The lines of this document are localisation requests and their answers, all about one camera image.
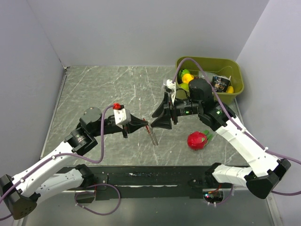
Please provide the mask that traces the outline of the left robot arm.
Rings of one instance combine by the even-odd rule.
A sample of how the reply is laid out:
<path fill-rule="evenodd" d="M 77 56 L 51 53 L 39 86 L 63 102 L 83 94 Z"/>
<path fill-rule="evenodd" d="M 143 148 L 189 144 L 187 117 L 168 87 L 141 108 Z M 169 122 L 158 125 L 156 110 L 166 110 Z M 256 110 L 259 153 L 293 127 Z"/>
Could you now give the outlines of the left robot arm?
<path fill-rule="evenodd" d="M 94 176 L 84 164 L 66 174 L 55 176 L 60 169 L 77 158 L 93 162 L 84 155 L 97 144 L 96 137 L 121 132 L 126 138 L 148 122 L 133 116 L 123 105 L 114 104 L 113 115 L 105 117 L 106 111 L 96 107 L 88 108 L 79 123 L 51 153 L 40 161 L 14 176 L 3 175 L 0 178 L 0 201 L 5 203 L 10 217 L 15 220 L 29 215 L 42 201 L 62 191 L 92 186 Z"/>

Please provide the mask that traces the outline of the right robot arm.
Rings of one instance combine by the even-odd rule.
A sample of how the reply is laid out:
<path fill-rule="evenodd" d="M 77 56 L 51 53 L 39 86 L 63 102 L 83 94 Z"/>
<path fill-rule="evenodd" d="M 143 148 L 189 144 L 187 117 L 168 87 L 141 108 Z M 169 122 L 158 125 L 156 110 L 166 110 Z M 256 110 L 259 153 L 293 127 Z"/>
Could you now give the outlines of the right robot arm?
<path fill-rule="evenodd" d="M 164 97 L 152 114 L 152 128 L 172 129 L 178 117 L 196 114 L 200 121 L 227 140 L 248 163 L 248 167 L 231 167 L 214 163 L 206 172 L 206 184 L 217 187 L 229 183 L 246 187 L 253 195 L 265 199 L 291 167 L 287 159 L 267 153 L 248 133 L 235 113 L 214 99 L 211 85 L 204 79 L 189 82 L 189 98 L 177 100 L 176 85 L 164 82 Z"/>

